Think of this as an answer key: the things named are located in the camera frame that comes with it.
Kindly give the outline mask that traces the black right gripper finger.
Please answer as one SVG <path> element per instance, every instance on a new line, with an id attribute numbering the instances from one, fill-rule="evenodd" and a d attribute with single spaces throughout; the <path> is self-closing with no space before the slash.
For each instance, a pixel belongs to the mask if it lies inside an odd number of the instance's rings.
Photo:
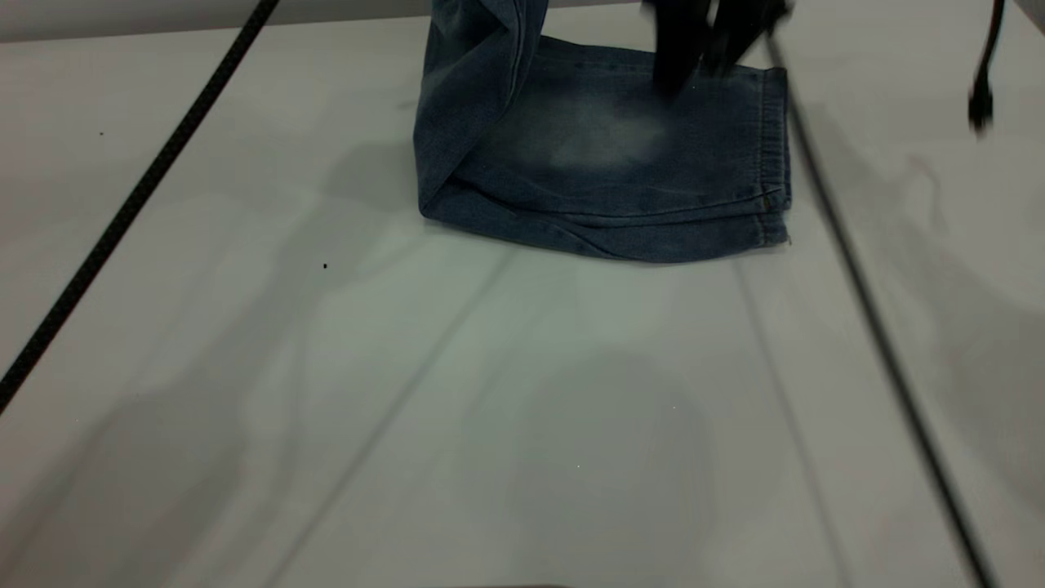
<path id="1" fill-rule="evenodd" d="M 789 15 L 789 1 L 719 1 L 705 49 L 706 71 L 727 71 Z"/>
<path id="2" fill-rule="evenodd" d="M 656 26 L 653 88 L 678 96 L 700 63 L 709 38 L 706 1 L 650 1 Z"/>

